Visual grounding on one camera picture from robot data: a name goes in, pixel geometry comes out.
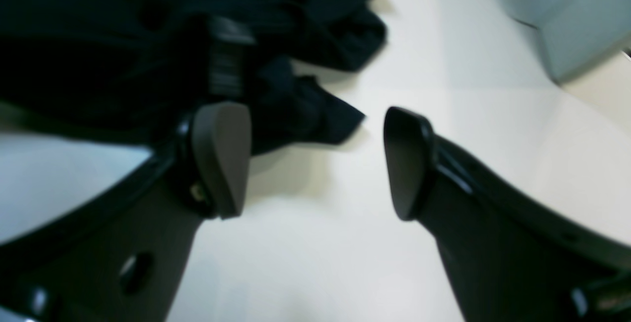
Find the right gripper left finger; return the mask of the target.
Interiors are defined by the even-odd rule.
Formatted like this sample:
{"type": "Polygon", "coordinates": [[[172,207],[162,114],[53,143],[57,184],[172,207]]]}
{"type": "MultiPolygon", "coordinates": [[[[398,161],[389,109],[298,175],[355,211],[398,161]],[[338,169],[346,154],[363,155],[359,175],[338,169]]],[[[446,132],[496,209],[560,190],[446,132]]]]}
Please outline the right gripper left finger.
{"type": "Polygon", "coordinates": [[[1,111],[1,320],[163,322],[198,228],[241,215],[246,106],[185,113],[155,147],[1,111]]]}

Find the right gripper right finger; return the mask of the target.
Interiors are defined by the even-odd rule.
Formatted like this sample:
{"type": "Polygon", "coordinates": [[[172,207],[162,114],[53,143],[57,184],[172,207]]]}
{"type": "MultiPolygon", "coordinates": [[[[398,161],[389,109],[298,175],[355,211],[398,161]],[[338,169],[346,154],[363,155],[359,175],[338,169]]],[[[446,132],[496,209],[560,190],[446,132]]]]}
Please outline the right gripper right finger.
{"type": "Polygon", "coordinates": [[[432,234],[467,322],[628,322],[630,258],[544,207],[414,111],[390,107],[394,211],[432,234]]]}

